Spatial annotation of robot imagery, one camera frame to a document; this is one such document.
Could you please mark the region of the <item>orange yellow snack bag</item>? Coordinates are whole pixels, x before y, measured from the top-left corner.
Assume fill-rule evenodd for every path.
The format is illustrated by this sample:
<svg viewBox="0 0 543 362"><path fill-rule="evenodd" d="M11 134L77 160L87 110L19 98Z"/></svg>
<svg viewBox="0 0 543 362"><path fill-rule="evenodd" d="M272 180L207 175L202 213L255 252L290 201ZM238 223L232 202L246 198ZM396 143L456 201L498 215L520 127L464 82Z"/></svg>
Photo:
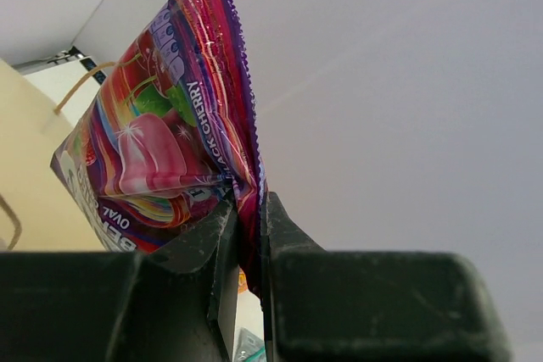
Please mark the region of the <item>orange yellow snack bag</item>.
<svg viewBox="0 0 543 362"><path fill-rule="evenodd" d="M238 274L238 294L246 292L248 290L248 284L246 280L246 275L241 270Z"/></svg>

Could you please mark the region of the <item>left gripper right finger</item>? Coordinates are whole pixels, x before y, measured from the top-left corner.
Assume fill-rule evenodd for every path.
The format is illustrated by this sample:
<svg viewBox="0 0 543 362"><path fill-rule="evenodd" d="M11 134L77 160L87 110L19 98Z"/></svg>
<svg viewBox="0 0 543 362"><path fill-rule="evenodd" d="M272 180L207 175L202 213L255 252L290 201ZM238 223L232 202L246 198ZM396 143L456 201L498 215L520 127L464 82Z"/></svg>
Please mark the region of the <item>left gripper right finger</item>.
<svg viewBox="0 0 543 362"><path fill-rule="evenodd" d="M455 253L327 251L269 193L261 212L270 361L508 361L482 276Z"/></svg>

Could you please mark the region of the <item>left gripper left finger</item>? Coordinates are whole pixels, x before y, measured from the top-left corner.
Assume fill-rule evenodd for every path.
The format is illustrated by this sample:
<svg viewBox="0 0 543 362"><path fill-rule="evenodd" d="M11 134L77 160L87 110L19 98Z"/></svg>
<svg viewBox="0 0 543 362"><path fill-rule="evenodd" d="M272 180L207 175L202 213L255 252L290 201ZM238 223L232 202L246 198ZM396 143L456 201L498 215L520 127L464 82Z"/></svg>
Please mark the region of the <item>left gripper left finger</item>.
<svg viewBox="0 0 543 362"><path fill-rule="evenodd" d="M148 257L139 302L141 361L231 360L237 225L228 198Z"/></svg>

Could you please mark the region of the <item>purple cherry candy bag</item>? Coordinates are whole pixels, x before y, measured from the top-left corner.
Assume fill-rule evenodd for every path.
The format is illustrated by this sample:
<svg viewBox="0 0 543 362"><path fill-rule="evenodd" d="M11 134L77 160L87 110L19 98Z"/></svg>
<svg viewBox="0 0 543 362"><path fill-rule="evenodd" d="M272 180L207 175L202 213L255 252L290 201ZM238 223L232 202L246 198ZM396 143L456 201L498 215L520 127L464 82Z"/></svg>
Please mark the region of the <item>purple cherry candy bag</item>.
<svg viewBox="0 0 543 362"><path fill-rule="evenodd" d="M227 194L238 263L262 294L267 189L233 0L167 0L132 42L51 167L108 250L152 253Z"/></svg>

